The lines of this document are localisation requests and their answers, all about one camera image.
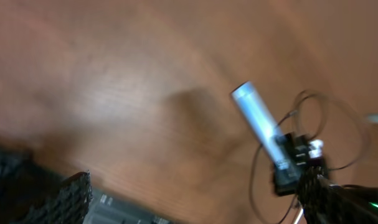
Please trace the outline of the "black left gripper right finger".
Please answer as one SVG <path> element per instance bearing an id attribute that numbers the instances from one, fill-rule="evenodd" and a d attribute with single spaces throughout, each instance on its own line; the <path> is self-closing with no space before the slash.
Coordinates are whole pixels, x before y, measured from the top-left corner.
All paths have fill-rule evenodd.
<path id="1" fill-rule="evenodd" d="M 92 201 L 88 172 L 79 172 L 19 208 L 23 224 L 83 223 Z"/>

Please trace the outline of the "blue Galaxy smartphone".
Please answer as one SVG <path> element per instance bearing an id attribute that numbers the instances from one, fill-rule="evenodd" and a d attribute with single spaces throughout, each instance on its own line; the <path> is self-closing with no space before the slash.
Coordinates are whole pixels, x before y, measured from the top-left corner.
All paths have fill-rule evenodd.
<path id="1" fill-rule="evenodd" d="M 287 169 L 289 158 L 279 145 L 286 140 L 284 134 L 252 83 L 241 84 L 231 93 L 231 97 L 272 162 L 280 170 Z"/>

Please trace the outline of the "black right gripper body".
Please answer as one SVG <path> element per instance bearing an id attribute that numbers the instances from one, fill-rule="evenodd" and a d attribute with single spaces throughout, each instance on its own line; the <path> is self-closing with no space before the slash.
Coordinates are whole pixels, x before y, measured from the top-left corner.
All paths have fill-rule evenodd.
<path id="1" fill-rule="evenodd" d="M 296 192 L 298 182 L 305 171 L 311 167 L 322 167 L 326 177 L 329 177 L 327 162 L 324 156 L 310 159 L 309 142 L 306 135 L 294 136 L 293 133 L 284 135 L 285 141 L 279 143 L 288 155 L 289 167 L 284 170 L 273 165 L 272 183 L 277 196 L 291 195 Z"/>

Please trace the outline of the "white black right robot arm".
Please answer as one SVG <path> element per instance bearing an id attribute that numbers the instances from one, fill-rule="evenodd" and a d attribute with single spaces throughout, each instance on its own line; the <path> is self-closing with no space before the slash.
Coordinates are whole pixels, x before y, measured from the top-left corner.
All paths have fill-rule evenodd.
<path id="1" fill-rule="evenodd" d="M 289 133 L 273 142 L 286 157 L 274 167 L 275 193 L 295 195 L 307 223 L 378 224 L 378 187 L 335 184 L 322 141 Z"/>

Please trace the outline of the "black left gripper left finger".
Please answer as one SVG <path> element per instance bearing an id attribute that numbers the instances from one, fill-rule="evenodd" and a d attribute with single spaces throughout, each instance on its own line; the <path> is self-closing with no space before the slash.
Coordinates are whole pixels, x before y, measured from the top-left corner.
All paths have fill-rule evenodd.
<path id="1" fill-rule="evenodd" d="M 0 146 L 0 223 L 9 223 L 15 209 L 59 185 L 64 177 L 34 161 L 32 152 Z"/>

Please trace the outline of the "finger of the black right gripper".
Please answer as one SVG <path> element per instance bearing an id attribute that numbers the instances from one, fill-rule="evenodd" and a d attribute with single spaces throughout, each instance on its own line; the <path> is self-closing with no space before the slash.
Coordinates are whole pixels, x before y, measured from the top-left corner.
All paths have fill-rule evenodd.
<path id="1" fill-rule="evenodd" d="M 335 186 L 322 167 L 311 167 L 298 182 L 296 195 L 307 224 L 333 224 L 332 189 Z"/>

